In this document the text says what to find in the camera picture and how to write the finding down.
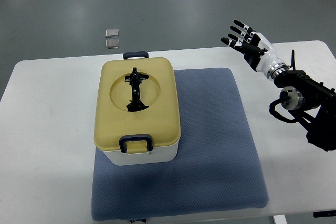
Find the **white container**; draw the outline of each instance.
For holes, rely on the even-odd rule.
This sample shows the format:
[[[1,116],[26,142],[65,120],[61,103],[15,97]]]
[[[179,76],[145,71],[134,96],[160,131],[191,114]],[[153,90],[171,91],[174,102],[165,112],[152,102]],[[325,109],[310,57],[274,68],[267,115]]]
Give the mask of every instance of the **white container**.
[[[134,83],[139,94],[132,93]],[[95,145],[116,165],[170,161],[181,136],[178,107],[174,70],[167,59],[109,61],[100,77]]]

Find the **box handle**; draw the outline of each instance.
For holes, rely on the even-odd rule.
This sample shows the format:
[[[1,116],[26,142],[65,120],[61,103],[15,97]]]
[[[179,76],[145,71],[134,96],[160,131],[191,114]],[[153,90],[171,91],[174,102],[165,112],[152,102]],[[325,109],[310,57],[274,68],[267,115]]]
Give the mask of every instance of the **box handle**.
[[[124,60],[127,60],[128,58],[133,58],[133,57],[144,57],[144,58],[149,58],[148,52],[145,51],[140,51],[140,52],[126,52],[122,55]]]
[[[127,153],[126,142],[143,141],[147,142],[147,151],[153,150],[152,137],[148,134],[126,135],[119,139],[119,146],[122,153]]]

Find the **gray floor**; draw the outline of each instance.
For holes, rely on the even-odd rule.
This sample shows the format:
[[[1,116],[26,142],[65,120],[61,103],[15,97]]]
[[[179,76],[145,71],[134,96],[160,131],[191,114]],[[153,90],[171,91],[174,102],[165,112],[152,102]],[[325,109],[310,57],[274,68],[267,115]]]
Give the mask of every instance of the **gray floor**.
[[[234,19],[271,42],[322,40],[336,55],[335,17],[336,0],[0,0],[0,98],[21,60],[219,47]],[[104,48],[107,28],[120,29],[118,49]],[[336,222],[312,213],[287,220]]]

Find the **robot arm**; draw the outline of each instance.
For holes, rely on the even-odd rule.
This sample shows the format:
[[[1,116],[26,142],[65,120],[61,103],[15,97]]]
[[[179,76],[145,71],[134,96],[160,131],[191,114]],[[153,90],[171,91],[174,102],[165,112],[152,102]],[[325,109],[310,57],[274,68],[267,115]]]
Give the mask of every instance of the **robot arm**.
[[[287,123],[299,122],[307,130],[309,143],[325,151],[336,150],[335,89],[324,87],[322,82],[317,83],[302,70],[297,71],[294,51],[291,66],[288,66],[277,57],[273,45],[261,33],[237,20],[234,23],[243,29],[230,27],[240,37],[229,34],[230,39],[222,38],[221,41],[241,52],[253,70],[264,73],[267,79],[282,88],[280,98],[270,104],[270,114]],[[278,104],[288,110],[294,119],[280,115],[275,109]],[[318,107],[320,109],[315,118],[306,112]]]

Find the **clear plastic piece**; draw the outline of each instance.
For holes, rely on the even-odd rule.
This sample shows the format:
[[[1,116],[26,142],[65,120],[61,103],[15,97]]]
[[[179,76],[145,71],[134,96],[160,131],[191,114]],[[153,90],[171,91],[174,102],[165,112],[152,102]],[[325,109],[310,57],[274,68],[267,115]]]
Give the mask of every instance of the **clear plastic piece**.
[[[110,37],[118,37],[119,35],[119,29],[118,28],[110,28],[107,29],[105,32],[105,37],[110,38]]]
[[[118,48],[119,40],[118,39],[107,39],[105,44],[105,49]]]

